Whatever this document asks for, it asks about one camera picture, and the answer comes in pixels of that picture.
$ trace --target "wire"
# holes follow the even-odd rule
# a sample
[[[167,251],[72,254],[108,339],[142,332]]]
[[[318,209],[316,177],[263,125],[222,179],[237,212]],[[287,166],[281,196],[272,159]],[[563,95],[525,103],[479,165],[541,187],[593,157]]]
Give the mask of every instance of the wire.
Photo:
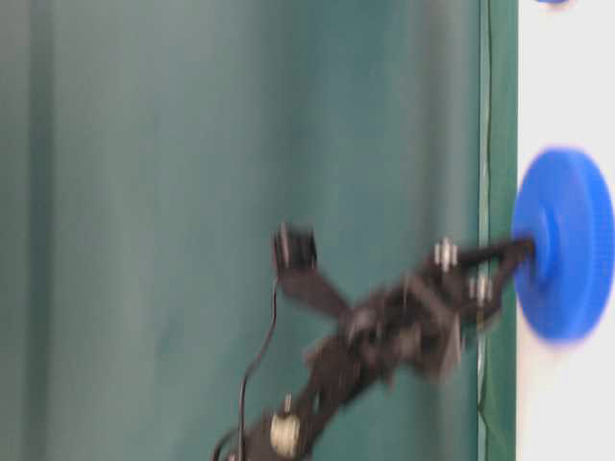
[[[269,329],[267,330],[267,334],[265,336],[264,341],[262,342],[262,346],[260,346],[260,351],[258,351],[257,356],[254,358],[252,363],[246,369],[246,373],[243,376],[241,381],[241,388],[239,390],[239,426],[237,429],[237,444],[238,444],[238,461],[244,461],[244,453],[243,453],[243,432],[245,426],[245,400],[246,400],[246,384],[248,383],[248,379],[250,375],[255,371],[255,369],[260,364],[262,357],[267,351],[267,347],[271,342],[271,338],[273,337],[273,331],[276,327],[276,318],[278,316],[278,306],[277,306],[277,298],[278,298],[278,279],[276,278],[273,281],[273,288],[271,290],[271,324],[269,325]]]
[[[209,459],[209,461],[218,461],[218,458],[220,457],[220,451],[225,445],[229,443],[229,441],[233,438],[233,436],[236,433],[237,433],[237,428],[234,427],[233,429],[229,430],[226,434],[224,434],[220,438],[218,443],[215,444],[213,451],[211,452],[211,458]]]

